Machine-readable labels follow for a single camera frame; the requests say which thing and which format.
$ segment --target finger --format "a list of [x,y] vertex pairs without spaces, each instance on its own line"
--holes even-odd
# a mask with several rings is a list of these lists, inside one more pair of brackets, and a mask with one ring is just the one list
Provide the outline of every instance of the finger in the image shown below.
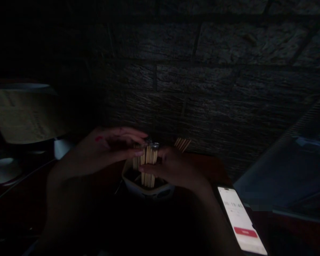
[[139,171],[147,174],[153,174],[160,178],[164,178],[164,167],[162,165],[140,165]]
[[113,164],[115,162],[119,162],[126,159],[131,159],[136,156],[142,156],[143,149],[128,149],[128,150],[121,150],[115,152],[109,152],[104,154],[102,161],[105,161],[107,165]]
[[127,146],[132,146],[133,145],[133,140],[131,138],[127,138],[126,140]]
[[172,154],[172,153],[176,154],[176,153],[179,153],[179,151],[176,148],[164,146],[158,150],[158,157],[164,158],[166,154]]
[[142,138],[140,138],[140,137],[138,137],[136,135],[133,135],[133,134],[124,134],[121,137],[130,138],[133,141],[135,141],[135,142],[137,142],[137,143],[139,143],[141,145],[145,144],[145,140],[144,139],[142,139]]
[[139,130],[136,130],[134,128],[131,127],[115,127],[115,128],[109,128],[107,130],[102,131],[102,133],[105,136],[122,136],[124,134],[133,134],[135,136],[141,137],[141,138],[146,138],[148,137],[148,135],[144,132],[141,132]]
[[111,136],[107,138],[110,142],[116,142],[116,141],[125,141],[126,143],[133,142],[133,140],[129,137],[122,137],[122,136]]

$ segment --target smartphone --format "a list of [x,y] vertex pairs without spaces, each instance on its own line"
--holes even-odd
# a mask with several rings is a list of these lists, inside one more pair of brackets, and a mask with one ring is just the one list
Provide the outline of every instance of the smartphone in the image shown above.
[[250,254],[268,255],[236,190],[218,186],[218,192],[241,249]]

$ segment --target table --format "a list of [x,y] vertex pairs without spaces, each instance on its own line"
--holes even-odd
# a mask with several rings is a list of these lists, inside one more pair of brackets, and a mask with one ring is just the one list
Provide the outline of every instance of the table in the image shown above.
[[[232,185],[220,159],[192,153],[184,155],[210,181]],[[0,198],[0,239],[5,239],[0,242],[0,250],[6,254],[19,255],[41,234],[46,220],[46,180],[55,163],[49,162]],[[98,196],[114,192],[121,180],[123,165],[121,161],[91,175],[92,190]],[[174,196],[184,194],[185,191],[176,189]]]

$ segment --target wrist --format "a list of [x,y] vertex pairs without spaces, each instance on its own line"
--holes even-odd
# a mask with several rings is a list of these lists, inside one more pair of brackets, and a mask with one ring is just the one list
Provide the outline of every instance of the wrist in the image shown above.
[[198,195],[210,187],[211,185],[209,181],[204,176],[201,175],[195,180],[192,186],[188,189],[191,190],[194,194]]
[[215,195],[211,184],[206,180],[206,183],[196,190],[192,190],[195,196],[203,203],[216,202]]
[[48,175],[48,187],[57,188],[61,186],[66,180],[73,177],[75,172],[75,166],[64,165],[62,160],[56,163],[56,165],[50,170]]

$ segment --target brick wall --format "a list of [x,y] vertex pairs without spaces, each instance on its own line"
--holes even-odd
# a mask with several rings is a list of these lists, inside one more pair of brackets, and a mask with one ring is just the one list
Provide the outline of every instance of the brick wall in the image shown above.
[[51,84],[79,119],[191,138],[234,180],[320,98],[320,0],[106,2],[0,1],[0,76]]

